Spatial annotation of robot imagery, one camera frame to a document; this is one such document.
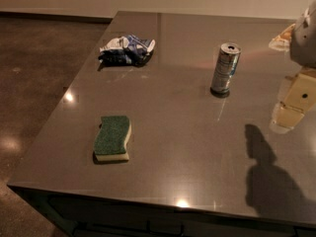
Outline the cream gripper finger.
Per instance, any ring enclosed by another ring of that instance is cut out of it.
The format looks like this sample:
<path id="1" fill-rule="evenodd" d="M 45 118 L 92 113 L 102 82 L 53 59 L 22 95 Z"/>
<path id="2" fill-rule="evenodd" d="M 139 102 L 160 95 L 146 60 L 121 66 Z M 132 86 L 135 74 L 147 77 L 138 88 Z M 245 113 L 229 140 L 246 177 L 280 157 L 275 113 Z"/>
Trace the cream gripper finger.
<path id="1" fill-rule="evenodd" d="M 293 130 L 316 105 L 316 70 L 302 67 L 293 77 L 285 76 L 277 94 L 270 129 L 278 134 Z"/>
<path id="2" fill-rule="evenodd" d="M 292 35 L 295 30 L 295 24 L 288 26 L 279 35 L 274 37 L 270 43 L 269 48 L 277 51 L 290 51 Z"/>

